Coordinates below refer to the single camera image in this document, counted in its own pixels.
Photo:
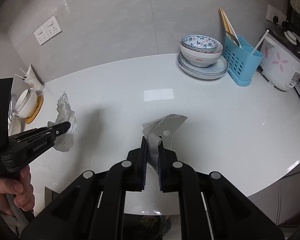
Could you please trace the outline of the person's left hand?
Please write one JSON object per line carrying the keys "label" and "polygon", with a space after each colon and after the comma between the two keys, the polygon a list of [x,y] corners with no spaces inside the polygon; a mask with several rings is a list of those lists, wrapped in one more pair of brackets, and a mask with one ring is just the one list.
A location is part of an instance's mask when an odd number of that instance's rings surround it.
{"label": "person's left hand", "polygon": [[5,194],[16,195],[14,203],[24,211],[31,211],[35,205],[29,165],[20,170],[19,179],[0,178],[0,213],[14,216]]}

